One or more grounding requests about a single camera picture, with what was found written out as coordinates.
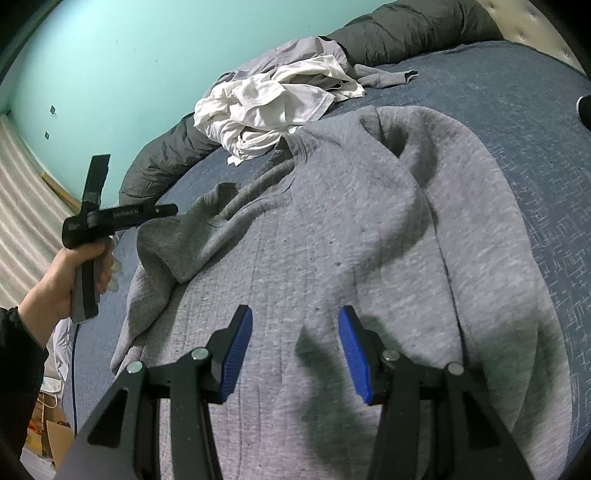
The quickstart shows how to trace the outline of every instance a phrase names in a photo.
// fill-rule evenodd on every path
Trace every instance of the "white shirt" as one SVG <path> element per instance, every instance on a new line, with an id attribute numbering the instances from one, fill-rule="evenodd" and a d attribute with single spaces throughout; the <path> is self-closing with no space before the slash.
<path id="1" fill-rule="evenodd" d="M 290 83 L 299 75 L 339 80 L 330 91 Z M 333 102 L 361 97 L 363 87 L 349 77 L 333 55 L 323 55 L 259 73 L 245 80 L 216 85 L 195 105 L 195 127 L 228 152 L 229 164 L 258 157 L 282 134 L 318 120 Z"/>

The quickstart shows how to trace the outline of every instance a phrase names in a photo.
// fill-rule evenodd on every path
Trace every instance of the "upholstered headboard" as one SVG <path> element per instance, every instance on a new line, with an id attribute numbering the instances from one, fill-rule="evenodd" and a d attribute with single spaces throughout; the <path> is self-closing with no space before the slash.
<path id="1" fill-rule="evenodd" d="M 583 71 L 554 25 L 529 0 L 478 0 L 507 40 L 523 43 Z"/>

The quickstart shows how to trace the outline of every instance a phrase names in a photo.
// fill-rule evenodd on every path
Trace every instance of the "blue bedspread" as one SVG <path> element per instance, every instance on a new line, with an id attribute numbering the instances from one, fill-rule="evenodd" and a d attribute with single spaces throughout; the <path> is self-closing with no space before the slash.
<path id="1" fill-rule="evenodd" d="M 569 357 L 573 424 L 569 457 L 591 429 L 591 132 L 575 103 L 591 94 L 591 82 L 566 64 L 506 41 L 460 46 L 405 60 L 390 71 L 416 69 L 407 86 L 369 89 L 340 103 L 329 115 L 365 105 L 421 105 L 467 125 L 483 141 L 507 177 L 524 216 L 532 251 L 556 307 Z M 217 150 L 193 167 L 162 199 L 184 212 L 220 181 L 247 182 L 270 155 L 228 166 Z M 124 265 L 121 289 L 83 325 L 76 346 L 76 403 L 83 423 L 112 382 L 109 361 L 125 316 L 126 295 L 138 263 L 135 231 L 116 255 Z M 70 385 L 65 395 L 72 419 Z"/>

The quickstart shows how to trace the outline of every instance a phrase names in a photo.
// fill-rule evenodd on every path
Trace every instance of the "black sleeve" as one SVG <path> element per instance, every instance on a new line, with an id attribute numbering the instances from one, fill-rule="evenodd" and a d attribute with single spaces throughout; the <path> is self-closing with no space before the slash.
<path id="1" fill-rule="evenodd" d="M 27 427 L 43 382 L 47 349 L 41 348 L 16 308 L 0 309 L 0 455 L 14 464 L 27 439 Z"/>

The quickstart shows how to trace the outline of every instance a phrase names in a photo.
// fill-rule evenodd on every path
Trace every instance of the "hand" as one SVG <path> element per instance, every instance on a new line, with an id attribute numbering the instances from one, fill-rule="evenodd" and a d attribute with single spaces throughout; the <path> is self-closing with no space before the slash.
<path id="1" fill-rule="evenodd" d="M 40 345 L 45 345 L 61 319 L 70 316 L 72 289 L 76 267 L 92 260 L 108 249 L 95 287 L 100 294 L 107 291 L 113 266 L 112 240 L 81 245 L 73 250 L 62 249 L 53 259 L 41 281 L 27 294 L 18 313 Z"/>

